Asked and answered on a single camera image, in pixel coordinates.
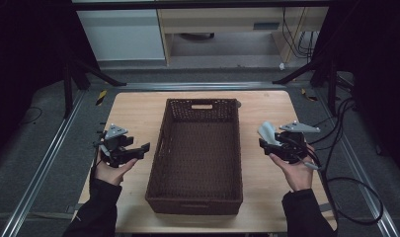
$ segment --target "brown woven basket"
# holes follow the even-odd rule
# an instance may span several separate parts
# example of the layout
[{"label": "brown woven basket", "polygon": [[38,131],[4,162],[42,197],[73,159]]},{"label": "brown woven basket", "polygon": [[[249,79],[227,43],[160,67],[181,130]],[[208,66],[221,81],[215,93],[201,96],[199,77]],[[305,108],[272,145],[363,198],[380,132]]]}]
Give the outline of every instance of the brown woven basket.
[{"label": "brown woven basket", "polygon": [[237,214],[243,201],[236,99],[168,99],[146,200],[157,213]]}]

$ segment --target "hand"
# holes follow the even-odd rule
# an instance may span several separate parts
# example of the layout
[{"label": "hand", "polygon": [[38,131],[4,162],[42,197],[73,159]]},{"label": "hand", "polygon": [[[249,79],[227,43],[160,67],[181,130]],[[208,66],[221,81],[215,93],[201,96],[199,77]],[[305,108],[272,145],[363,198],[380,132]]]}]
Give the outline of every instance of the hand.
[{"label": "hand", "polygon": [[[314,148],[307,145],[309,149],[314,151]],[[271,153],[271,159],[279,166],[285,174],[286,181],[293,191],[297,192],[300,190],[311,189],[313,181],[313,170],[304,165],[303,162],[313,162],[312,159],[307,156],[302,161],[295,164],[288,164],[281,160],[277,155]]]},{"label": "hand", "polygon": [[113,168],[107,165],[107,163],[105,163],[104,161],[101,161],[101,152],[102,151],[98,152],[98,166],[96,168],[95,178],[118,186],[123,181],[123,175],[135,165],[137,159],[131,159],[124,165],[118,168]]}]

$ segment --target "white wall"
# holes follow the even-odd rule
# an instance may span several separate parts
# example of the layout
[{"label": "white wall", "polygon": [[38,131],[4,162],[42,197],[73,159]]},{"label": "white wall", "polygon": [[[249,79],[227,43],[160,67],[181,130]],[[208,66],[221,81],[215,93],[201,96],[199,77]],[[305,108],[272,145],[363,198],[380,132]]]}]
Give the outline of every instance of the white wall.
[{"label": "white wall", "polygon": [[156,10],[79,11],[78,16],[98,61],[165,60]]}]

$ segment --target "black sleeve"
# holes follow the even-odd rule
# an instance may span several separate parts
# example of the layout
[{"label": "black sleeve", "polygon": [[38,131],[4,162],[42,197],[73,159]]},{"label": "black sleeve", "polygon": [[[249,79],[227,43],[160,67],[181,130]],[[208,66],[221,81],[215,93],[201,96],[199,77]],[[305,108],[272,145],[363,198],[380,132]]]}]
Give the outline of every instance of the black sleeve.
[{"label": "black sleeve", "polygon": [[336,231],[323,217],[313,190],[286,194],[282,206],[286,216],[288,237],[336,236]]},{"label": "black sleeve", "polygon": [[77,212],[63,237],[112,237],[116,233],[117,201],[122,187],[93,180],[90,198]]}]

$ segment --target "tabletop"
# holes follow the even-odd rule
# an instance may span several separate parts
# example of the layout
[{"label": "tabletop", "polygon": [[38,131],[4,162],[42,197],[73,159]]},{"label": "tabletop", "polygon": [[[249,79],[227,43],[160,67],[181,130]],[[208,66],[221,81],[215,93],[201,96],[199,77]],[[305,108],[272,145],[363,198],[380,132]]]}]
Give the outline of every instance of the tabletop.
[{"label": "tabletop", "polygon": [[[237,215],[175,215],[155,213],[145,200],[147,183],[156,150],[167,99],[237,99],[241,145],[243,203]],[[206,91],[119,93],[105,129],[111,123],[128,129],[127,136],[140,147],[150,142],[150,151],[124,176],[117,203],[117,232],[120,233],[251,233],[286,232],[281,200],[290,191],[284,175],[259,146],[258,128],[264,121],[275,127],[297,120],[286,91]],[[313,191],[319,204],[327,197],[317,174]],[[79,203],[89,199],[85,183]],[[332,211],[323,215],[335,229]]]}]

